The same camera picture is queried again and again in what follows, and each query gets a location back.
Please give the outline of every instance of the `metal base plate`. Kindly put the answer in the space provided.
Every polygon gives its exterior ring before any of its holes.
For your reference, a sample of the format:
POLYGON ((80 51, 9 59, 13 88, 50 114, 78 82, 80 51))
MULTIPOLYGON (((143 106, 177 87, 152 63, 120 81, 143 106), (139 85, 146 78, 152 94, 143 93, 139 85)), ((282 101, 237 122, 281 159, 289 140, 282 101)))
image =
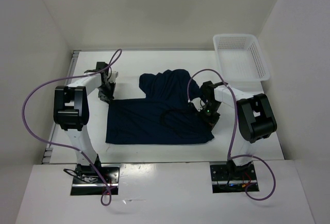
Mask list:
POLYGON ((243 192, 248 183, 255 183, 248 188, 248 191, 259 191, 253 163, 250 164, 247 170, 235 175, 229 175, 226 162, 212 163, 210 164, 210 172, 213 193, 243 192))
MULTIPOLYGON (((109 186, 116 186, 111 189, 112 195, 118 195, 119 184, 119 167, 120 165, 102 166, 100 173, 103 175, 109 186)), ((96 181, 86 183, 79 179, 73 178, 71 196, 88 196, 88 195, 102 195, 105 191, 105 184, 95 177, 96 181)))

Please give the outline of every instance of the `wire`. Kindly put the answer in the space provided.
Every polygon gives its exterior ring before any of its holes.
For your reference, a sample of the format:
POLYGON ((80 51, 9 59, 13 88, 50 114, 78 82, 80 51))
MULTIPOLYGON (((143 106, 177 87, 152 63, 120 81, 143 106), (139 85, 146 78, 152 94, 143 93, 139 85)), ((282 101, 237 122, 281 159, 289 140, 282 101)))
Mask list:
POLYGON ((53 79, 51 81, 48 81, 48 82, 45 82, 43 84, 41 84, 40 86, 36 87, 32 92, 29 93, 29 95, 26 97, 26 99, 24 100, 24 103, 23 103, 23 106, 22 106, 22 120, 23 120, 23 124, 25 126, 25 128, 27 129, 27 131, 30 133, 31 136, 33 136, 35 139, 41 141, 41 142, 44 142, 46 144, 50 144, 50 145, 55 145, 55 146, 60 146, 60 147, 65 147, 65 148, 70 148, 70 149, 73 149, 73 150, 76 150, 78 152, 80 152, 84 157, 85 159, 88 161, 88 163, 92 166, 92 168, 95 170, 96 174, 99 176, 99 178, 102 180, 102 182, 105 184, 106 186, 106 191, 103 192, 102 196, 101 196, 101 204, 103 206, 109 206, 110 203, 111 203, 111 187, 108 186, 106 180, 104 179, 104 177, 101 175, 101 173, 99 172, 99 170, 97 169, 97 167, 94 165, 94 162, 92 162, 88 156, 83 152, 81 151, 79 148, 76 148, 74 146, 70 146, 70 145, 65 145, 65 144, 61 144, 61 143, 56 143, 56 142, 51 142, 51 141, 48 141, 48 140, 45 140, 41 137, 39 137, 38 135, 36 135, 29 127, 29 125, 27 124, 26 122, 26 118, 25 118, 25 107, 26 107, 26 104, 27 102, 29 101, 29 99, 32 97, 32 95, 38 91, 40 88, 46 86, 46 85, 49 85, 51 83, 54 83, 54 82, 57 82, 57 81, 63 81, 65 79, 73 79, 73 78, 84 78, 84 77, 89 77, 89 76, 93 76, 95 74, 98 74, 98 73, 101 73, 105 70, 108 70, 118 59, 119 57, 122 55, 122 50, 121 49, 118 49, 115 51, 115 53, 112 55, 112 58, 110 59, 110 62, 109 62, 109 65, 106 66, 105 68, 95 72, 95 73, 91 73, 91 74, 88 74, 88 75, 80 75, 80 76, 70 76, 70 77, 62 77, 62 78, 57 78, 57 79, 53 79), (109 193, 109 202, 107 203, 104 203, 103 202, 103 197, 109 193))
MULTIPOLYGON (((225 82, 225 80, 223 79, 223 77, 216 71, 216 70, 213 70, 213 69, 202 69, 198 72, 196 72, 193 76, 191 76, 190 80, 188 81, 188 86, 187 86, 187 97, 188 97, 188 102, 190 102, 190 96, 189 96, 189 86, 190 86, 190 83, 192 81, 192 79, 199 73, 201 72, 204 72, 204 71, 211 71, 211 72, 214 72, 215 74, 217 74, 217 76, 220 78, 220 80, 222 81, 223 85, 225 87, 227 87, 227 89, 230 91, 232 97, 233 97, 233 101, 234 103, 236 103, 236 97, 235 97, 235 94, 233 92, 233 90, 231 89, 231 87, 229 86, 228 83, 225 82)), ((272 171, 272 169, 269 167, 269 165, 266 163, 266 161, 264 161, 262 158, 259 158, 257 156, 253 156, 253 155, 250 155, 250 154, 241 154, 241 155, 236 155, 236 156, 233 156, 232 157, 232 149, 233 149, 233 145, 234 145, 234 140, 235 140, 235 134, 236 134, 236 129, 237 129, 237 122, 238 122, 238 114, 237 114, 237 105, 234 104, 234 110, 235 110, 235 123, 234 123, 234 129, 233 129, 233 134, 232 134, 232 138, 230 140, 230 144, 229 144, 229 149, 228 149, 228 153, 227 153, 227 160, 230 161, 230 160, 233 160, 233 159, 236 159, 236 158, 241 158, 241 157, 250 157, 250 158, 256 158, 258 159, 259 161, 261 161, 262 163, 264 163, 266 165, 266 167, 269 169, 270 173, 272 174, 272 178, 273 178, 273 189, 272 191, 265 197, 263 198, 254 198, 252 196, 249 195, 248 193, 248 188, 256 183, 251 183, 249 185, 247 185, 245 187, 245 193, 248 197, 250 197, 251 199, 255 200, 255 201, 264 201, 268 198, 270 198, 274 191, 275 191, 275 188, 276 188, 276 178, 275 178, 275 175, 274 175, 274 172, 272 171)))
POLYGON ((226 185, 225 185, 224 187, 220 187, 220 185, 219 185, 219 181, 218 181, 218 177, 217 177, 217 174, 216 174, 216 173, 214 174, 214 176, 216 177, 216 181, 217 181, 218 188, 219 188, 219 189, 224 189, 224 190, 226 190, 226 187, 228 187, 228 185, 229 185, 229 181, 230 181, 230 173, 228 174, 228 181, 227 181, 227 183, 226 183, 226 185))
POLYGON ((204 105, 202 104, 202 99, 200 99, 200 106, 201 106, 201 108, 204 108, 205 105, 206 105, 206 104, 204 104, 204 105))
POLYGON ((110 78, 111 78, 111 76, 112 76, 112 68, 111 68, 111 67, 109 67, 109 69, 110 69, 110 75, 108 76, 108 79, 110 79, 110 78))
POLYGON ((76 170, 71 170, 71 169, 66 169, 66 168, 65 168, 65 169, 63 169, 63 171, 64 171, 66 174, 68 174, 68 175, 74 177, 75 179, 78 179, 78 180, 80 180, 80 181, 82 181, 82 182, 84 182, 84 183, 94 183, 94 182, 97 181, 97 178, 86 177, 86 176, 84 176, 84 175, 80 175, 79 172, 76 171, 76 170))
POLYGON ((251 183, 251 180, 252 180, 251 177, 250 177, 250 175, 248 175, 247 172, 245 172, 244 174, 248 177, 248 179, 249 179, 249 182, 248 183, 250 184, 251 183))
MULTIPOLYGON (((110 187, 111 187, 111 185, 112 185, 112 183, 111 183, 111 179, 109 178, 109 185, 110 185, 110 187)), ((105 187, 103 187, 102 188, 102 193, 104 193, 104 191, 106 191, 106 188, 105 187)))

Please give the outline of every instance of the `red wire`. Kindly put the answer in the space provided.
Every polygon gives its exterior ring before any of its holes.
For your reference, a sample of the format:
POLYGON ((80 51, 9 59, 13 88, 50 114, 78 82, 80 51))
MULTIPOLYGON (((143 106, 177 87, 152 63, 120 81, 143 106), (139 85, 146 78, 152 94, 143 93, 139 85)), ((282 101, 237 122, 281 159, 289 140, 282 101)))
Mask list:
POLYGON ((103 186, 103 190, 102 190, 102 193, 104 193, 105 192, 105 190, 106 190, 106 187, 105 186, 103 186))
POLYGON ((250 175, 247 174, 247 172, 245 172, 244 174, 249 178, 249 182, 246 185, 246 187, 247 187, 251 183, 252 179, 251 179, 250 175))

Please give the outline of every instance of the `white platform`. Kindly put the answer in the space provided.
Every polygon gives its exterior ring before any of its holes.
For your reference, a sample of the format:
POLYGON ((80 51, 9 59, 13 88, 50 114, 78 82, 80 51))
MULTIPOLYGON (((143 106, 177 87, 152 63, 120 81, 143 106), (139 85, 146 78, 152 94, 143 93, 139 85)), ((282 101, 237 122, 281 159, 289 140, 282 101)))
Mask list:
MULTIPOLYGON (((59 223, 314 223, 292 161, 269 161, 277 180, 274 195, 263 202, 245 193, 213 194, 209 163, 122 164, 119 194, 104 207, 100 196, 70 196, 72 178, 63 168, 34 166, 16 224, 59 223)), ((263 197, 272 177, 255 162, 263 197)))
MULTIPOLYGON (((73 75, 81 75, 93 69, 97 61, 108 62, 112 51, 80 52, 73 75)), ((124 51, 112 69, 119 72, 114 93, 116 99, 144 98, 139 88, 139 76, 143 73, 158 73, 167 69, 186 69, 192 75, 200 69, 219 69, 214 51, 124 51)), ((201 85, 205 81, 219 82, 212 72, 196 76, 201 85)), ((261 83, 232 84, 243 91, 261 93, 261 83)), ((214 140, 203 145, 161 146, 161 145, 110 145, 105 143, 108 105, 97 98, 97 90, 88 97, 90 120, 87 125, 92 144, 102 163, 157 163, 157 162, 209 162, 225 161, 234 126, 234 110, 221 105, 220 120, 212 133, 214 140)), ((70 144, 66 134, 58 126, 52 141, 70 144)), ((262 142, 257 156, 263 159, 284 159, 277 134, 262 142)), ((51 163, 76 163, 74 151, 54 147, 51 163)))

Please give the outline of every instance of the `folded garment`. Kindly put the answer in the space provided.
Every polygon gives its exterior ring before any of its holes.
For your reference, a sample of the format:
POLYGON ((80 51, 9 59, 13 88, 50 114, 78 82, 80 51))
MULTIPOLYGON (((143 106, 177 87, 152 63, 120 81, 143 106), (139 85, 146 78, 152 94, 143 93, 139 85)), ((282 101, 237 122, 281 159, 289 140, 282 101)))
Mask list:
MULTIPOLYGON (((113 144, 188 145, 206 143, 214 136, 188 104, 186 70, 142 74, 145 99, 113 100, 109 105, 106 142, 113 144)), ((202 97, 197 83, 189 87, 191 99, 202 97)))

